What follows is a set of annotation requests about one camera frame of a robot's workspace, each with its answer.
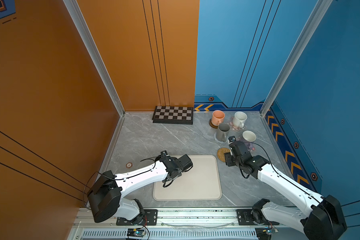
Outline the pink flower coaster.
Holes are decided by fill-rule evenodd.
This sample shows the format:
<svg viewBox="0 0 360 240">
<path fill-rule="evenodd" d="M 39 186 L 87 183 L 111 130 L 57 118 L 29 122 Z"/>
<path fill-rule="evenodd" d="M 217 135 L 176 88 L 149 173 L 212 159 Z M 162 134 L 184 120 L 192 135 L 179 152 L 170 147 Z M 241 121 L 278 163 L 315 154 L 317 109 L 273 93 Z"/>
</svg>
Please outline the pink flower coaster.
<svg viewBox="0 0 360 240">
<path fill-rule="evenodd" d="M 232 129 L 234 132 L 245 131 L 245 130 L 247 129 L 247 127 L 246 127 L 245 125 L 243 125 L 242 128 L 235 127 L 234 124 L 233 124 L 233 119 L 234 119 L 234 117 L 231 117 L 230 120 L 228 121 L 228 124 L 230 125 L 231 129 Z"/>
<path fill-rule="evenodd" d="M 243 137 L 242 137 L 242 136 L 239 136 L 239 137 L 238 137 L 238 140 L 241 141 L 241 142 L 243 142 L 250 152 L 254 152 L 254 151 L 256 150 L 254 144 L 253 144 L 253 143 L 245 143 L 245 142 L 243 141 Z"/>
</svg>

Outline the woven rattan round coaster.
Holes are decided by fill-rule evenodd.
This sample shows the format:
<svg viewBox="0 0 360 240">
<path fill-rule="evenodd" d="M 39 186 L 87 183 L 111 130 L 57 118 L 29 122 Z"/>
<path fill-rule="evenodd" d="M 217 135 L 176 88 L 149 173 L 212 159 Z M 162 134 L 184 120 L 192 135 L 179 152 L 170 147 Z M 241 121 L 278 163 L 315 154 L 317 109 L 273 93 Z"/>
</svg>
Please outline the woven rattan round coaster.
<svg viewBox="0 0 360 240">
<path fill-rule="evenodd" d="M 229 148 L 220 148 L 217 151 L 217 157 L 220 161 L 226 162 L 226 154 L 230 155 L 231 151 Z"/>
</svg>

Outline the white mug purple handle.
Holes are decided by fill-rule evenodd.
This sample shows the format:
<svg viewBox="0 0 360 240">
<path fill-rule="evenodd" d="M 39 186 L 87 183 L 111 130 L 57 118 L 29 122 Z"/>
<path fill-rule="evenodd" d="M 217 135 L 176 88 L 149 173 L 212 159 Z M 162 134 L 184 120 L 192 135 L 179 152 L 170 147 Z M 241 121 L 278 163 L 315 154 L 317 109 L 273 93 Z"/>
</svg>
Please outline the white mug purple handle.
<svg viewBox="0 0 360 240">
<path fill-rule="evenodd" d="M 248 131 L 248 130 L 246 130 L 242 133 L 242 137 L 243 137 L 243 141 L 245 143 L 253 143 L 257 139 L 256 134 L 254 132 Z"/>
</svg>

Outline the grey green mug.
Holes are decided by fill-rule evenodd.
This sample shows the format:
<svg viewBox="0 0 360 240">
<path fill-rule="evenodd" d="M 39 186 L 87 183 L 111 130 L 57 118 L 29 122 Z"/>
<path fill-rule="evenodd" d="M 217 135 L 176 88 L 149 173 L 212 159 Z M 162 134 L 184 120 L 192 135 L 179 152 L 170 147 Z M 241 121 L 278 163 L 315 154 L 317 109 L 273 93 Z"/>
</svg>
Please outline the grey green mug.
<svg viewBox="0 0 360 240">
<path fill-rule="evenodd" d="M 225 141 L 225 139 L 228 138 L 229 132 L 230 132 L 230 125 L 227 123 L 221 123 L 219 124 L 217 131 L 216 131 L 216 136 L 220 141 Z"/>
</svg>

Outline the beige rectangular serving tray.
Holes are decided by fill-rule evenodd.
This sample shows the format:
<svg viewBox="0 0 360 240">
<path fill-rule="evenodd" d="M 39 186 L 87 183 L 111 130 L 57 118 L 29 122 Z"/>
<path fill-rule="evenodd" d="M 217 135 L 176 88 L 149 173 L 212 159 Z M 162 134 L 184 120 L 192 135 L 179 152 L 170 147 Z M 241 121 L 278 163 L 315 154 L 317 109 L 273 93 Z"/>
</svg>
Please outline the beige rectangular serving tray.
<svg viewBox="0 0 360 240">
<path fill-rule="evenodd" d="M 167 188 L 163 183 L 154 184 L 156 201 L 219 200 L 222 196 L 218 161 L 212 155 L 190 155 L 193 168 Z"/>
</svg>

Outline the cream white mug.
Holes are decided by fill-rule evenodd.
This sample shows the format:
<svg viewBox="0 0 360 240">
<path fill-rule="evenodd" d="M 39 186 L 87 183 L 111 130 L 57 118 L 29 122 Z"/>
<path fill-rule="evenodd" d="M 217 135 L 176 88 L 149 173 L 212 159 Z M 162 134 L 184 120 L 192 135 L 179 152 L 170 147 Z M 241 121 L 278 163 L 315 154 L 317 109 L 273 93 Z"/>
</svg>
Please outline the cream white mug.
<svg viewBox="0 0 360 240">
<path fill-rule="evenodd" d="M 244 112 L 236 112 L 234 114 L 232 124 L 237 129 L 243 129 L 245 127 L 246 120 L 248 119 L 248 116 Z"/>
</svg>

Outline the brown wooden round coaster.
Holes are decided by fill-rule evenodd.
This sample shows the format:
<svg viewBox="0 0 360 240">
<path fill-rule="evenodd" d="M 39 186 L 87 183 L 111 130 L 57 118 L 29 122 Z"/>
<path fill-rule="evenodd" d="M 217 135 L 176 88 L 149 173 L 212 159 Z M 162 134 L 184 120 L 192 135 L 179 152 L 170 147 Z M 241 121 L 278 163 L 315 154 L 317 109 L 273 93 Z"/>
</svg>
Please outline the brown wooden round coaster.
<svg viewBox="0 0 360 240">
<path fill-rule="evenodd" d="M 217 129 L 218 126 L 215 126 L 213 123 L 212 123 L 212 119 L 209 120 L 209 125 L 211 128 L 214 128 L 214 129 Z"/>
</svg>

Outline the orange peach mug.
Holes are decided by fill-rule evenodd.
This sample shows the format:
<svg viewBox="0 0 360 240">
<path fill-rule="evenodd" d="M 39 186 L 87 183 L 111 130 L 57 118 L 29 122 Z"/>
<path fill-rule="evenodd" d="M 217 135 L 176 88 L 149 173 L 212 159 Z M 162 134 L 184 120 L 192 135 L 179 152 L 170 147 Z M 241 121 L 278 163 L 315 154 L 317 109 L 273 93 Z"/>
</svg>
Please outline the orange peach mug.
<svg viewBox="0 0 360 240">
<path fill-rule="evenodd" d="M 215 110 L 213 111 L 213 115 L 211 118 L 211 123 L 214 126 L 219 126 L 219 124 L 223 123 L 225 119 L 225 113 L 223 111 L 220 110 Z"/>
</svg>

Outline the blue woven round coaster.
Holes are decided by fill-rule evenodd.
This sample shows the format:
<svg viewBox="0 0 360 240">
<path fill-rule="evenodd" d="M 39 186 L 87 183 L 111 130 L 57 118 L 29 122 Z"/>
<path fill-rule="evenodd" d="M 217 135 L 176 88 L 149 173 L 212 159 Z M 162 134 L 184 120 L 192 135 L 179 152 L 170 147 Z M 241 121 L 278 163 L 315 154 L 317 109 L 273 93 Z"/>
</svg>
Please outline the blue woven round coaster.
<svg viewBox="0 0 360 240">
<path fill-rule="evenodd" d="M 214 135 L 214 140 L 219 144 L 226 144 L 228 143 L 228 139 L 225 139 L 225 141 L 220 141 L 216 135 Z"/>
</svg>

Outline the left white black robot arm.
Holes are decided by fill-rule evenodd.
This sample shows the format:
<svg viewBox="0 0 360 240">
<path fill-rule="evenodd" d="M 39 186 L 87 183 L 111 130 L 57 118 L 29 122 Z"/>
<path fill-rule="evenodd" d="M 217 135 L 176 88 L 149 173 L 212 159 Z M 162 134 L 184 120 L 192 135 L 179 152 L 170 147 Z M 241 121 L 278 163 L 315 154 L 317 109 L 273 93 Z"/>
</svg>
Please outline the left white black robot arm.
<svg viewBox="0 0 360 240">
<path fill-rule="evenodd" d="M 126 199 L 126 196 L 156 182 L 162 182 L 166 188 L 193 168 L 193 162 L 188 155 L 176 158 L 168 155 L 166 151 L 147 160 L 153 163 L 132 172 L 113 174 L 112 171 L 106 171 L 100 174 L 87 192 L 95 223 L 115 217 L 125 219 L 132 225 L 145 225 L 147 214 L 142 204 L 137 199 Z"/>
</svg>

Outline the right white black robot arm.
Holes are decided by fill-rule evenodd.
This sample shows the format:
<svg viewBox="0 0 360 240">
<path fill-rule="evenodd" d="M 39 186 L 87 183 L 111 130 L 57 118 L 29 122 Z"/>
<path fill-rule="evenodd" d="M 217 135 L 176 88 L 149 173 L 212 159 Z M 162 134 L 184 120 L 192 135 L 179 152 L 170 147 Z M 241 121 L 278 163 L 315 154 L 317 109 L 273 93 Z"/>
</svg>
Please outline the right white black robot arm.
<svg viewBox="0 0 360 240">
<path fill-rule="evenodd" d="M 296 208 L 279 206 L 261 199 L 252 206 L 249 219 L 257 225 L 272 222 L 295 229 L 310 240 L 338 240 L 348 229 L 340 202 L 333 196 L 323 197 L 279 171 L 269 158 L 252 156 L 244 142 L 229 137 L 225 161 L 237 166 L 245 179 L 253 177 L 282 194 Z"/>
</svg>

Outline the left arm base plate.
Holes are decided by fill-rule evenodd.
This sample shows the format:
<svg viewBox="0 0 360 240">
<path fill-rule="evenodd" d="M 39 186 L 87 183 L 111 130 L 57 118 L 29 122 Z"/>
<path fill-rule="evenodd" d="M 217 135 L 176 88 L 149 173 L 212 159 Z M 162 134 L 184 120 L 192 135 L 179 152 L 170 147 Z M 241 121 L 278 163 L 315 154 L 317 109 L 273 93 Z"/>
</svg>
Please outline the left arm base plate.
<svg viewBox="0 0 360 240">
<path fill-rule="evenodd" d="M 117 226 L 156 226 L 158 219 L 158 210 L 148 209 L 145 210 L 143 215 L 138 215 L 133 220 L 125 218 L 117 218 Z"/>
</svg>

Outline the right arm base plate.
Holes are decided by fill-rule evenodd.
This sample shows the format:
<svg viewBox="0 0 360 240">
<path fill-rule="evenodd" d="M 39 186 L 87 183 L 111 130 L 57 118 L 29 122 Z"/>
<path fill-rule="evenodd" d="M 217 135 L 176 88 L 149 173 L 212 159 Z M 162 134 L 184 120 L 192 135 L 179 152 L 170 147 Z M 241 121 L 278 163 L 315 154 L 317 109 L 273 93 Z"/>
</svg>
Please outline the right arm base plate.
<svg viewBox="0 0 360 240">
<path fill-rule="evenodd" d="M 253 209 L 238 209 L 236 210 L 237 218 L 240 226 L 271 226 L 271 225 L 280 225 L 278 222 L 269 222 L 263 213 L 259 210 Z"/>
</svg>

